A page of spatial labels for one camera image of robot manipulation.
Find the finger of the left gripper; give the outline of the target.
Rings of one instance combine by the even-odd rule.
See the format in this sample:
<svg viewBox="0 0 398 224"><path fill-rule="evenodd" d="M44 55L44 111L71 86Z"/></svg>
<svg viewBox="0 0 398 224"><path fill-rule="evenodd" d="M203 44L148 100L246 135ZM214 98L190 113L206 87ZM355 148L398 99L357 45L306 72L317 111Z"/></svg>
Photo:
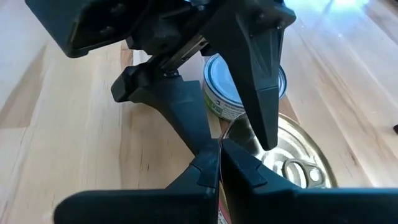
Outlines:
<svg viewBox="0 0 398 224"><path fill-rule="evenodd" d="M198 80L185 81L176 70L159 72L142 63L126 67L111 93L118 103L130 101L156 109L194 155L215 144Z"/></svg>
<svg viewBox="0 0 398 224"><path fill-rule="evenodd" d="M277 145L279 66L295 13L284 0L214 0L203 36L228 65L258 141Z"/></svg>

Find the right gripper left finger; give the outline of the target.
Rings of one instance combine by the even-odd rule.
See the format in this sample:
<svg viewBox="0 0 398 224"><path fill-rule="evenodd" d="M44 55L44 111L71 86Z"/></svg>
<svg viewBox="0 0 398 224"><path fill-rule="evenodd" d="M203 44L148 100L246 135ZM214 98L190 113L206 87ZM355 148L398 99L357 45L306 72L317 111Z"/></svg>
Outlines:
<svg viewBox="0 0 398 224"><path fill-rule="evenodd" d="M57 205L54 224L218 224L219 158L212 139L165 189L71 195Z"/></svg>

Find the salmon can with pull tab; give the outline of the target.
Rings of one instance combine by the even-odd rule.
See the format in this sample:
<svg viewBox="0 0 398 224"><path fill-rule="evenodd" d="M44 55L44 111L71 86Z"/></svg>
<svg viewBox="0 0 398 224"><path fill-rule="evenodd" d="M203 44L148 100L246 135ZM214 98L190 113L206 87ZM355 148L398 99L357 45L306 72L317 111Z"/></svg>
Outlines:
<svg viewBox="0 0 398 224"><path fill-rule="evenodd" d="M245 149L268 169L302 189L330 189L337 185L331 167L313 139L293 120L279 116L277 146L260 145L245 114L238 116L220 137Z"/></svg>

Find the silver can with plain lid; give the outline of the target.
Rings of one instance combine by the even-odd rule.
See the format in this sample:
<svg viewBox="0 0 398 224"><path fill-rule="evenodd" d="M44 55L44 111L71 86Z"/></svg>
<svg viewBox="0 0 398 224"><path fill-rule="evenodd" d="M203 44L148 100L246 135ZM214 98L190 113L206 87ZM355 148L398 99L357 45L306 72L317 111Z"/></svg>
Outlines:
<svg viewBox="0 0 398 224"><path fill-rule="evenodd" d="M203 76L205 103L217 117L232 121L244 113L228 66L219 54L206 58Z"/></svg>

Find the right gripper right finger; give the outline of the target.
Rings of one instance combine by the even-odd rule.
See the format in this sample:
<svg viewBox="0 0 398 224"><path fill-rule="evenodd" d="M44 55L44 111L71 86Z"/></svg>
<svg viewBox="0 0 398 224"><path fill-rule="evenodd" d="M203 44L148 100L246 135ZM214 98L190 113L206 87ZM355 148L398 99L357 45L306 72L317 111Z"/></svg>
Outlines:
<svg viewBox="0 0 398 224"><path fill-rule="evenodd" d="M398 224L398 189L302 189L229 139L220 166L234 224Z"/></svg>

